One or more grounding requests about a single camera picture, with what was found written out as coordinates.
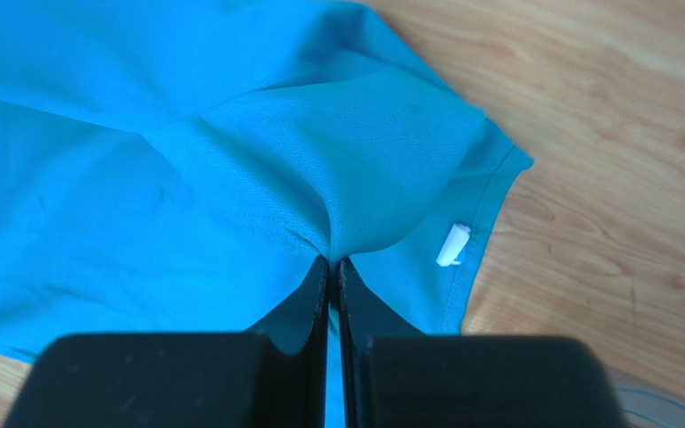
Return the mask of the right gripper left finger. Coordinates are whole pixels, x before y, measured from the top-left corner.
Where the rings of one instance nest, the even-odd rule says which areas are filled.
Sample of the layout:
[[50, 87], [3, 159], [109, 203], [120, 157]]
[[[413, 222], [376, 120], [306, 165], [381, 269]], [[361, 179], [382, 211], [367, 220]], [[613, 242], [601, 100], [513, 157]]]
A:
[[320, 427], [327, 278], [300, 286], [240, 333], [77, 334], [39, 357], [8, 427]]

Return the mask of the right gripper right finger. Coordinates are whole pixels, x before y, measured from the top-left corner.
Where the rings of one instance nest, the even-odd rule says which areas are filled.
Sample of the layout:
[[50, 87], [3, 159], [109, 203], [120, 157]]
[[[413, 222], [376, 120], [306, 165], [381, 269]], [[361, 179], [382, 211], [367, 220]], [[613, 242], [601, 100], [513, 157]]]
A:
[[562, 336], [428, 335], [364, 283], [335, 277], [349, 427], [624, 427], [603, 365]]

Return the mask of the teal blue t-shirt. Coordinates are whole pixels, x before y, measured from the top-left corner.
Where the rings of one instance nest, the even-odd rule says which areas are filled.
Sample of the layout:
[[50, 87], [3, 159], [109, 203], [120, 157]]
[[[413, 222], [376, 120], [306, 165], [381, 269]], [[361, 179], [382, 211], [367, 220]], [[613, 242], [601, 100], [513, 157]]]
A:
[[457, 333], [531, 166], [362, 4], [0, 1], [0, 355], [242, 330], [319, 256]]

